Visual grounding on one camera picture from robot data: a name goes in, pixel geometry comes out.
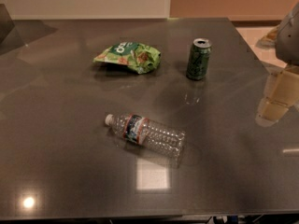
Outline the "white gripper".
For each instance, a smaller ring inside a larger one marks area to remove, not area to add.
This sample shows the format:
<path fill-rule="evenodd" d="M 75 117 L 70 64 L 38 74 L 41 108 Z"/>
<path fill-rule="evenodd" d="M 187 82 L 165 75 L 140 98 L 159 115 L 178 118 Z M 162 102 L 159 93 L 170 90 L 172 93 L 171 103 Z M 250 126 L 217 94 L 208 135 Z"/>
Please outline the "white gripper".
<path fill-rule="evenodd" d="M 289 111 L 288 107 L 299 100 L 299 66 L 296 66 L 299 65 L 299 3 L 278 27 L 276 56 L 292 66 L 287 66 L 277 75 L 270 94 L 274 103 L 263 98 L 258 106 L 258 116 L 270 121 L 280 120 Z"/>

